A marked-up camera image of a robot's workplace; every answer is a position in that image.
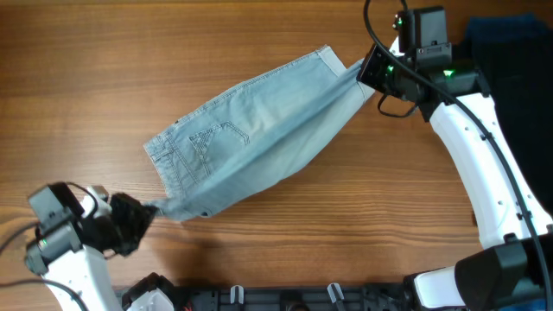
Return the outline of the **light blue denim shorts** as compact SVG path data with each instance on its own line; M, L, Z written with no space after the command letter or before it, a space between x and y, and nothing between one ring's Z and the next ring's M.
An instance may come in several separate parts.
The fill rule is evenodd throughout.
M152 206L211 217L303 169L375 93L359 70L323 46L177 119L144 145L167 195Z

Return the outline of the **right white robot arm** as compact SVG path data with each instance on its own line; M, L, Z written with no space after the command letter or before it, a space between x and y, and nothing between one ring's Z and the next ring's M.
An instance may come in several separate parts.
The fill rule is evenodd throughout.
M395 15L392 47L375 40L357 79L411 102L441 138L472 204L481 251L455 265L405 277L411 310L552 307L552 218L535 198L499 127L490 88L457 60L441 6Z

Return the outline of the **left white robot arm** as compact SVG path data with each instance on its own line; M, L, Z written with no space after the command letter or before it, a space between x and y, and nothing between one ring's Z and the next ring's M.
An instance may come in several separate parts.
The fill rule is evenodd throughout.
M46 185L29 196L38 223L25 263L41 277L65 310L173 310L173 285L152 273L117 296L106 251L135 251L156 216L127 194L88 187L78 200L71 182Z

